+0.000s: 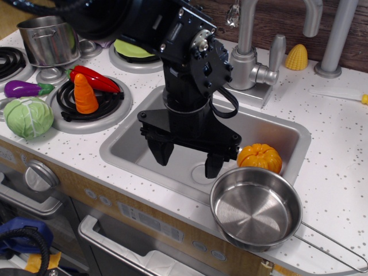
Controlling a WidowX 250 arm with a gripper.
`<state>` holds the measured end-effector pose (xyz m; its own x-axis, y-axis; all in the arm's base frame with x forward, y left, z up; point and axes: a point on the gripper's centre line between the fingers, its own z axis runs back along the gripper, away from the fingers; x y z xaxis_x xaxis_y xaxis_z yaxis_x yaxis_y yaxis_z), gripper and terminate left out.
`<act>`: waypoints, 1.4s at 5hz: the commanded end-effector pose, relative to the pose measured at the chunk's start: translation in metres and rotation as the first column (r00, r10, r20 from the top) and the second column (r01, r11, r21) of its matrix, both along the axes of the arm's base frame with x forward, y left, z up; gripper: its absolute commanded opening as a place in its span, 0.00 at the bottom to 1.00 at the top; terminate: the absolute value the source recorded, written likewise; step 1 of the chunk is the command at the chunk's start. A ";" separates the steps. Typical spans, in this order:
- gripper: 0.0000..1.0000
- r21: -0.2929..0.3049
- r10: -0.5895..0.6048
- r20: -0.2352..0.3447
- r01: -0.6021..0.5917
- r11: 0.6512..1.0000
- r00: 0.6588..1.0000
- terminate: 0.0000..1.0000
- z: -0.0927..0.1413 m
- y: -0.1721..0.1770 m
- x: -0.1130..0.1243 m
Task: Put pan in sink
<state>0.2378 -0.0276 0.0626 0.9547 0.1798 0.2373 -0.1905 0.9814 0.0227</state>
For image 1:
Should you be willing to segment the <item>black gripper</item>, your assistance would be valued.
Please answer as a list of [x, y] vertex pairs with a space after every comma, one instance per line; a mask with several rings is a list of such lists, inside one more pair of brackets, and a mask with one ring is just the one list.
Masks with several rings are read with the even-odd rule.
[[205, 176], [216, 178], [224, 161], [235, 160], [241, 136], [220, 122], [209, 105], [189, 113], [178, 113], [169, 108], [140, 111], [141, 134], [155, 160], [166, 166], [174, 145], [208, 153]]

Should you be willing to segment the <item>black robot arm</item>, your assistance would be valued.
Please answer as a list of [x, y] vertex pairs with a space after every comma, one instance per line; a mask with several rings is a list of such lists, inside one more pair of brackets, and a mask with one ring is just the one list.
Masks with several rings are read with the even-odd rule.
[[119, 39], [160, 58], [164, 109], [138, 114], [141, 133], [156, 161], [166, 165], [175, 145], [207, 153], [205, 176], [215, 178], [237, 158], [240, 136], [220, 122], [236, 112], [213, 106], [231, 81], [228, 51], [210, 18], [188, 1], [57, 1], [56, 10], [77, 34], [94, 41]]

